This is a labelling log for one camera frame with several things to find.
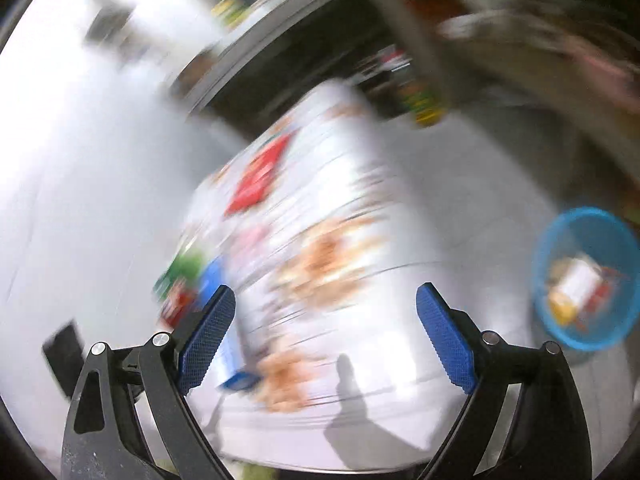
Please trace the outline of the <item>red drink can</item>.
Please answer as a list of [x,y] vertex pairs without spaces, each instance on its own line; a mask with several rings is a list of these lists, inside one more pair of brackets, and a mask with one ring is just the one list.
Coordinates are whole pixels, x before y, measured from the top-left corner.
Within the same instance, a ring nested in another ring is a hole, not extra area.
[[198,295],[195,290],[185,282],[175,282],[162,304],[160,318],[173,330],[193,310],[196,298]]

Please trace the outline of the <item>blue plastic basket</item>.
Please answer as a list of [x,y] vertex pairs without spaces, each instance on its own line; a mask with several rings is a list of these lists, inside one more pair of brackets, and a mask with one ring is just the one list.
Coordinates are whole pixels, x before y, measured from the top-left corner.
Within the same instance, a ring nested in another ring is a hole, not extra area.
[[605,210],[565,211],[541,235],[530,284],[555,340],[583,352],[611,347],[639,319],[638,240]]

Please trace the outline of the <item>green plastic bottle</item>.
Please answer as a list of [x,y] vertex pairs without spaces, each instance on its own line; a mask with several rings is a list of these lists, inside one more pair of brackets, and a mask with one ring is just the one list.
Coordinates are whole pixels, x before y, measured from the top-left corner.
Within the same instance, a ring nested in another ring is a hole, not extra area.
[[164,301],[176,283],[182,283],[191,290],[197,289],[203,268],[204,258],[200,252],[178,252],[154,284],[156,298]]

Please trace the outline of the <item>dark kitchen counter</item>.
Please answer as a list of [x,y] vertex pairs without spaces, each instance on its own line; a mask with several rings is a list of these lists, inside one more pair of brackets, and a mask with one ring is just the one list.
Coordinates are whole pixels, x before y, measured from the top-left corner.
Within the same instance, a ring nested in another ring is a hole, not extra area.
[[371,0],[266,0],[169,87],[190,114],[257,136],[320,82],[349,78],[393,43]]

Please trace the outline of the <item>red snack packet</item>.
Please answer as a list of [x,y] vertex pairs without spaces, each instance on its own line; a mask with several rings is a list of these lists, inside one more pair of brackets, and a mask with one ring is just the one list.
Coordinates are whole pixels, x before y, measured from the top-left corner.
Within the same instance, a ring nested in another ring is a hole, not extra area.
[[224,214],[236,214],[259,204],[269,192],[280,159],[292,140],[292,133],[282,133],[265,144],[245,168]]

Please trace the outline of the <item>blue white toothpaste box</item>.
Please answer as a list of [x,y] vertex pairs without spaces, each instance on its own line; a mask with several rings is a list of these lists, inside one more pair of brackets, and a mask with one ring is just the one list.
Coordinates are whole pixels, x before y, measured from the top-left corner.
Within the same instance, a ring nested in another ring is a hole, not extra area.
[[[214,296],[217,288],[225,284],[227,282],[224,279],[222,258],[218,257],[206,264],[198,279],[196,306],[199,309],[204,308],[206,302]],[[253,389],[258,384],[258,375],[250,370],[246,362],[239,328],[238,314],[235,313],[212,364],[209,365],[202,386],[240,392]]]

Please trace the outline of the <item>floral tablecloth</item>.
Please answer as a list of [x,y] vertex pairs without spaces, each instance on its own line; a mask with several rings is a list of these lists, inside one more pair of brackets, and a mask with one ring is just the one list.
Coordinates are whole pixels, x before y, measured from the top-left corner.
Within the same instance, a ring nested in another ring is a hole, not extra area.
[[[292,140],[259,204],[226,216],[242,174]],[[463,270],[387,151],[386,127],[343,81],[322,82],[207,176],[182,244],[222,258],[248,391],[188,397],[224,456],[313,472],[404,468],[433,456],[463,401],[416,314],[434,284],[462,304]]]

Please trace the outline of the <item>yellow white snack wrapper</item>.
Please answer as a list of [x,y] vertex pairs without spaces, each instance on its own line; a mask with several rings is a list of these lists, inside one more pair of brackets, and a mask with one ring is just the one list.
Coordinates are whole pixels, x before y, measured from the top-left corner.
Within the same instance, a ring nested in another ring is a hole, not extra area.
[[548,274],[547,304],[561,326],[583,330],[610,303],[615,274],[586,254],[556,260]]

